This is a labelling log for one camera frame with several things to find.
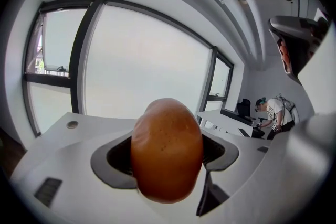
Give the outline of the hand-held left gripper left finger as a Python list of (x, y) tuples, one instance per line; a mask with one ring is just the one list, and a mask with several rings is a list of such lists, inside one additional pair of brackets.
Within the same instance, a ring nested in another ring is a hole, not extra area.
[[(70, 224), (167, 224), (137, 190), (111, 188), (92, 171), (94, 151), (129, 133), (109, 133), (63, 147), (15, 179), (14, 186), (40, 212)], [(62, 181), (50, 207), (34, 196), (46, 178)]]

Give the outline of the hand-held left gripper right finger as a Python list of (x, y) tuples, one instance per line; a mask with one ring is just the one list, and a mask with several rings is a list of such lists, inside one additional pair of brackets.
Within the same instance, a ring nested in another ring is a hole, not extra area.
[(196, 215), (202, 217), (223, 204), (255, 171), (270, 142), (234, 134), (203, 133), (205, 181)]

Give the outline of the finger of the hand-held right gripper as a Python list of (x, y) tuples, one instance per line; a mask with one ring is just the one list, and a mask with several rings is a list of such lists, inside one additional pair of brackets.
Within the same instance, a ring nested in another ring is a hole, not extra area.
[(294, 16), (274, 16), (268, 20), (269, 31), (280, 53), (285, 74), (300, 83), (298, 74), (319, 47), (317, 21)]

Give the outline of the long white table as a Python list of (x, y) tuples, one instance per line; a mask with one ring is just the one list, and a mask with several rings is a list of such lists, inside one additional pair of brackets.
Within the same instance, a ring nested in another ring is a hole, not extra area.
[(216, 126), (220, 132), (242, 136), (238, 131), (238, 128), (241, 128), (244, 129), (250, 137), (264, 138), (265, 136), (264, 131), (253, 128), (252, 125), (247, 125), (224, 116), (220, 114), (220, 110), (198, 112), (197, 115), (202, 119), (201, 127), (205, 127), (206, 123), (209, 122)]

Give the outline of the grey table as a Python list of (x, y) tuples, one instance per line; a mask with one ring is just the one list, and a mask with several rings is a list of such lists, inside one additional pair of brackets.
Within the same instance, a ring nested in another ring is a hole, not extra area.
[[(79, 124), (75, 129), (68, 129), (66, 124), (69, 121), (77, 121)], [(65, 146), (106, 134), (112, 134), (115, 139), (132, 130), (135, 123), (134, 119), (102, 118), (68, 112), (35, 139), (24, 157), (38, 161)]]

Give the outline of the black office chair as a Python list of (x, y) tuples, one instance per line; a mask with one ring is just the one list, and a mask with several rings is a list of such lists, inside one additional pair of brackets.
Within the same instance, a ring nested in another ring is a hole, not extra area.
[(239, 116), (250, 117), (251, 102), (248, 99), (242, 99), (240, 103), (237, 103), (237, 111)]

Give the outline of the large frosted window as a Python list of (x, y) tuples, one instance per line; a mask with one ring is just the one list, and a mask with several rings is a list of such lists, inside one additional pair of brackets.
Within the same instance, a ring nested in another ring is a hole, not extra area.
[(211, 51), (151, 16), (105, 6), (89, 47), (85, 109), (90, 116), (137, 119), (157, 99), (199, 111)]

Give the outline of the window with open pane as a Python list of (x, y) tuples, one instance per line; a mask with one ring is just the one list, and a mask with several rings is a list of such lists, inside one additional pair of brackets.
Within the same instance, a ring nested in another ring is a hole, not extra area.
[(22, 66), (23, 97), (34, 137), (63, 112), (85, 112), (89, 45), (107, 0), (42, 2), (28, 31)]

